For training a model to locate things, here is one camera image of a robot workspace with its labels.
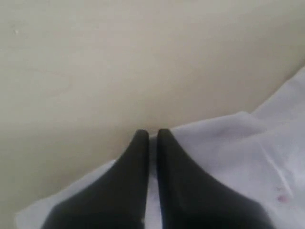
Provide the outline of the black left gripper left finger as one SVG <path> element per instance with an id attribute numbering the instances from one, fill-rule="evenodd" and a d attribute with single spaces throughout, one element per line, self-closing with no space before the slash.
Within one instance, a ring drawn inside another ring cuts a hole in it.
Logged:
<path id="1" fill-rule="evenodd" d="M 143 229 L 149 176 L 149 135 L 138 130 L 113 166 L 56 205 L 44 229 Z"/>

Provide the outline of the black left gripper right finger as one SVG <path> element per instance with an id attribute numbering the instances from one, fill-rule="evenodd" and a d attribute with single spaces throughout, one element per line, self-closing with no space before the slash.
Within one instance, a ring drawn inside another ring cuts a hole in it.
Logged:
<path id="1" fill-rule="evenodd" d="M 257 202 L 202 170 L 168 129 L 157 135 L 157 177 L 164 229 L 272 229 Z"/>

